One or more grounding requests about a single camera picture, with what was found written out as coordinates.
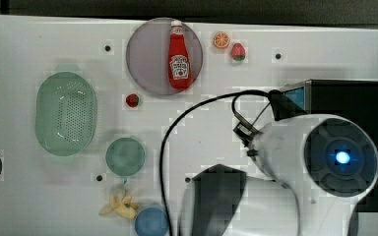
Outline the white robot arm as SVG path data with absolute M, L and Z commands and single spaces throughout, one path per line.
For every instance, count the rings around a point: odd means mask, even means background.
M 186 187 L 178 236 L 348 236 L 378 180 L 378 150 L 355 123 L 311 114 L 274 121 L 248 145 L 261 171 L 217 164 Z

